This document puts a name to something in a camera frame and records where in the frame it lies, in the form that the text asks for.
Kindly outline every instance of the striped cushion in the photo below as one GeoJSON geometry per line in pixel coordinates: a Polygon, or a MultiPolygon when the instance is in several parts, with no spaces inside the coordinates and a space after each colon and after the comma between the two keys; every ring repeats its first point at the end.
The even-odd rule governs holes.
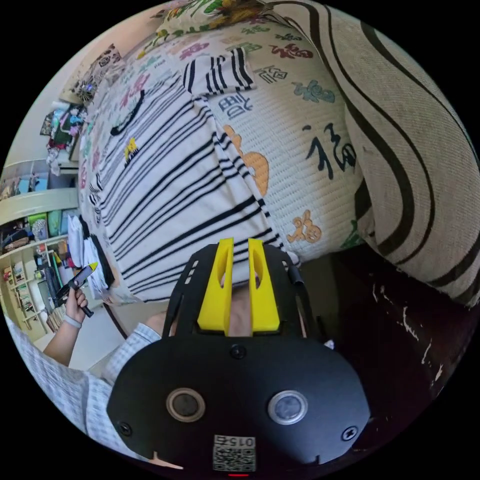
{"type": "Polygon", "coordinates": [[[277,20],[310,38],[345,99],[363,176],[360,234],[407,274],[475,305],[480,163],[452,106],[411,57],[363,22],[310,0],[273,5],[277,20]]]}

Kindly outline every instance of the qr code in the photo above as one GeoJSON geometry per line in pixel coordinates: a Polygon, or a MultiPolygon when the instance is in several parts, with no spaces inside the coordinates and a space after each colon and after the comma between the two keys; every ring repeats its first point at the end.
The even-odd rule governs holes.
{"type": "Polygon", "coordinates": [[[254,472],[255,439],[216,435],[213,444],[213,469],[221,472],[254,472]]]}

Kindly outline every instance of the striped shirt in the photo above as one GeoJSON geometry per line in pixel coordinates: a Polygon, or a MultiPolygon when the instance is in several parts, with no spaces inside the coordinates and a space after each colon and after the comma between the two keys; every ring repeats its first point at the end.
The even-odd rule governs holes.
{"type": "Polygon", "coordinates": [[[150,79],[112,130],[91,201],[139,299],[168,299],[191,255],[220,239],[234,239],[234,284],[249,277],[249,238],[284,249],[254,178],[208,105],[213,95],[252,88],[242,48],[200,56],[183,72],[150,79]]]}

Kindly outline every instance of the wristband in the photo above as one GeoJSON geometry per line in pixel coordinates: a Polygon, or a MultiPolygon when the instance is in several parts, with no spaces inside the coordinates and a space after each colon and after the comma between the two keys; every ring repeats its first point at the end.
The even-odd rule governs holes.
{"type": "Polygon", "coordinates": [[[76,327],[78,329],[82,328],[82,324],[79,321],[74,320],[72,317],[68,315],[64,315],[63,321],[67,322],[68,324],[72,325],[73,327],[76,327]]]}

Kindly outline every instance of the checkered sleeve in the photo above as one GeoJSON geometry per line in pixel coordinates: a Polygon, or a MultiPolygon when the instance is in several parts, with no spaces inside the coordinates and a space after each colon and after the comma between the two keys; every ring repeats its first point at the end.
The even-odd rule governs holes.
{"type": "Polygon", "coordinates": [[[140,324],[121,345],[107,365],[108,380],[87,371],[61,365],[36,348],[9,318],[6,319],[13,342],[29,372],[50,401],[70,422],[91,439],[116,452],[147,460],[129,450],[107,415],[112,385],[127,360],[160,336],[140,324]]]}
{"type": "Polygon", "coordinates": [[[117,348],[102,372],[102,377],[110,385],[115,383],[120,370],[129,359],[144,347],[160,340],[162,337],[149,326],[139,323],[125,342],[117,348]]]}

